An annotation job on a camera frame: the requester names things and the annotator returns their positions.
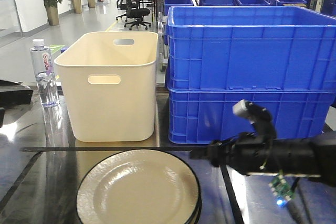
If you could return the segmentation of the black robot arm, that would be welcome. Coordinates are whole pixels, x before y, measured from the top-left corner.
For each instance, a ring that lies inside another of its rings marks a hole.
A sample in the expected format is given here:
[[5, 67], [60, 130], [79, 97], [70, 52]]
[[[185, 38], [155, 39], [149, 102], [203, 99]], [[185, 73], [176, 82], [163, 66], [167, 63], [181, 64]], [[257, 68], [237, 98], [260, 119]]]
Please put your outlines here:
[[335, 186], [335, 132], [309, 138], [274, 139], [272, 146], [256, 133], [212, 141], [190, 151], [191, 159], [208, 160], [214, 167], [228, 165], [241, 175], [283, 174]]

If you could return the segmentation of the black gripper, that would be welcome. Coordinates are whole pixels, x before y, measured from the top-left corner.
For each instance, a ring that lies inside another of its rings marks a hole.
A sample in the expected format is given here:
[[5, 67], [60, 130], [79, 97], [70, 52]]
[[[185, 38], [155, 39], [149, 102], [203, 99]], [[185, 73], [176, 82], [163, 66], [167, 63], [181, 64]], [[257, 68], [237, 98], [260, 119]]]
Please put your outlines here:
[[248, 175], [253, 171], [248, 165], [254, 165], [258, 172], [265, 171], [265, 158], [259, 161], [256, 158], [259, 151], [264, 149], [265, 136], [255, 132], [242, 132], [237, 137], [213, 140], [205, 147], [193, 149], [189, 158], [207, 160], [214, 167], [228, 165], [240, 174]]

